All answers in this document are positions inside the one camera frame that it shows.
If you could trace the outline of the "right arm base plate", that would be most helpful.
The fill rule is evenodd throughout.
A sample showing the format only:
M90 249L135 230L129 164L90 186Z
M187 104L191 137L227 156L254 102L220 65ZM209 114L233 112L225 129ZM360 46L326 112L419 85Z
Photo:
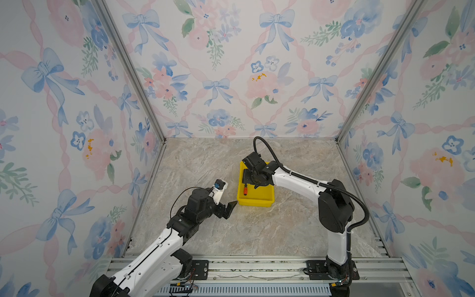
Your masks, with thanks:
M346 262L339 266L332 261L326 260L308 260L303 272L311 280L329 280L334 282L347 282L350 277L352 280L359 280L359 272L354 261L351 261L351 267Z

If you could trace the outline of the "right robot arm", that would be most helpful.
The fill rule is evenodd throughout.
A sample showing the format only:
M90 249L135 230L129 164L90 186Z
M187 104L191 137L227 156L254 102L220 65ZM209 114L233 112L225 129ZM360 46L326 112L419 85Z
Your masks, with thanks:
M252 152L242 162L245 166L245 183L256 188L282 187L317 204L319 221L328 231L326 274L339 281L352 280L354 270L351 262L351 232L348 229L355 207L343 184L336 179L328 183L309 178L277 161L266 163L257 152Z

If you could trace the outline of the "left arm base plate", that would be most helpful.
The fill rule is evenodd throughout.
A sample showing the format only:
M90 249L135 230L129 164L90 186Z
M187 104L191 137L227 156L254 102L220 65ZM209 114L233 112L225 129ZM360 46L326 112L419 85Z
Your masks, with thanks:
M182 265L177 280L206 280L209 275L208 260L192 260Z

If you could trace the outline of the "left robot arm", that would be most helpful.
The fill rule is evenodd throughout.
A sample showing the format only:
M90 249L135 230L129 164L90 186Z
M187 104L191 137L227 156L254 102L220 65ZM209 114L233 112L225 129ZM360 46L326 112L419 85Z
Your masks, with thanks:
M216 180L211 188L191 187L186 205L171 216L160 236L135 260L112 277L102 275L92 286L92 297L152 297L172 280L190 275L192 256L183 250L212 217L228 219L237 202L222 204L227 183Z

